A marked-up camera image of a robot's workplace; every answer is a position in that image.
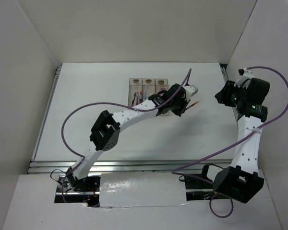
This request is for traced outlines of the red black pen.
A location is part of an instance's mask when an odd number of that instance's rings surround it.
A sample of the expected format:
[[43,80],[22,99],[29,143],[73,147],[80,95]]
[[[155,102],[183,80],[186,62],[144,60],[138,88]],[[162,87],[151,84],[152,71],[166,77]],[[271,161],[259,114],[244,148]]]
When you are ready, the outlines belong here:
[[196,101],[196,102],[192,103],[191,105],[188,105],[185,110],[187,111],[187,110],[191,109],[192,107],[194,107],[195,105],[197,105],[199,102],[200,102],[200,101]]

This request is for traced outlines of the red white pen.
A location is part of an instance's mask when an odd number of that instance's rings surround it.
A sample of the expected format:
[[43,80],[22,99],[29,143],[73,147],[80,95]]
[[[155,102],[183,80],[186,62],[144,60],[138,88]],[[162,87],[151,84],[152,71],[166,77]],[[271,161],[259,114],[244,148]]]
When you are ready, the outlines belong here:
[[136,105],[139,104],[139,101],[140,101],[140,95],[139,95],[139,92],[136,93]]

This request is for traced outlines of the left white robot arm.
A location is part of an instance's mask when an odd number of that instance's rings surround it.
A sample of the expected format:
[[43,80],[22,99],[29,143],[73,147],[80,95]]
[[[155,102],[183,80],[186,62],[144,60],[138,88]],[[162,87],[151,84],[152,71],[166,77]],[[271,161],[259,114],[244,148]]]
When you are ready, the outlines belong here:
[[153,94],[131,109],[115,113],[107,110],[101,112],[91,128],[88,152],[66,172],[68,186],[74,191],[84,188],[91,167],[103,152],[116,146],[123,130],[169,111],[181,116],[197,92],[198,89],[192,85],[174,84],[169,90]]

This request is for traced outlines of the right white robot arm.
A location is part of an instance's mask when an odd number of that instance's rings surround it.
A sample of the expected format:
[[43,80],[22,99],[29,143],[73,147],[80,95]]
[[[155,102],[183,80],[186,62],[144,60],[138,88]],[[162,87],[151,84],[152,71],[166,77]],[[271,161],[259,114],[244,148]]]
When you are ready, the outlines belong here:
[[227,81],[215,95],[218,103],[234,107],[238,113],[238,144],[231,164],[226,168],[206,164],[200,183],[205,188],[246,204],[263,187],[258,175],[258,152],[262,129],[267,119],[267,107],[262,103],[270,84],[255,77],[241,77],[237,82]]

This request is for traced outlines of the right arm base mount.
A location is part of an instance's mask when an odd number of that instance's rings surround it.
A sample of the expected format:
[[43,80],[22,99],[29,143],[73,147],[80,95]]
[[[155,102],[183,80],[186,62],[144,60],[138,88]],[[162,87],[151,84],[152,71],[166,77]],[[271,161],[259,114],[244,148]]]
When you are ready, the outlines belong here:
[[224,168],[219,165],[207,163],[203,166],[200,174],[193,174],[193,176],[203,178],[203,180],[199,180],[193,177],[180,176],[179,181],[185,183],[185,188],[187,190],[212,190],[213,185],[210,182],[213,183],[216,175],[223,169]]

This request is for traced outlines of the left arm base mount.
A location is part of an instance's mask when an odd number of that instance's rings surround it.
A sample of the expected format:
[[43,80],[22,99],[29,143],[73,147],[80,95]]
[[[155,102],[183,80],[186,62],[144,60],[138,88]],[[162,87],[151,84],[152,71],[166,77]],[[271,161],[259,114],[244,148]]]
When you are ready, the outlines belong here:
[[80,181],[69,182],[65,172],[55,169],[50,178],[57,183],[54,203],[85,203],[89,207],[100,207],[100,176],[89,176]]

